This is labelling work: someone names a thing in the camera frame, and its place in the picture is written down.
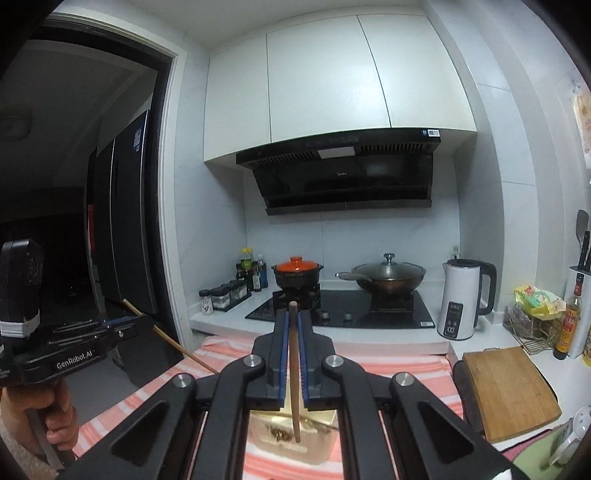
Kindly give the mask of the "person's left hand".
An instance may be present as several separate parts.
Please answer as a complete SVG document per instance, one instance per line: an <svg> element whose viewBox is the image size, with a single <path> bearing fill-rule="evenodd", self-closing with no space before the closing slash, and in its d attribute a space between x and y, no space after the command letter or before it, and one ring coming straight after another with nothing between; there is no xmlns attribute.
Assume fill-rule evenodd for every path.
<svg viewBox="0 0 591 480"><path fill-rule="evenodd" d="M47 441L60 451L70 451L77 444L79 426L67 384L33 385L2 389L1 418L10 437L34 455L43 450L30 427L26 412L40 411L47 429Z"/></svg>

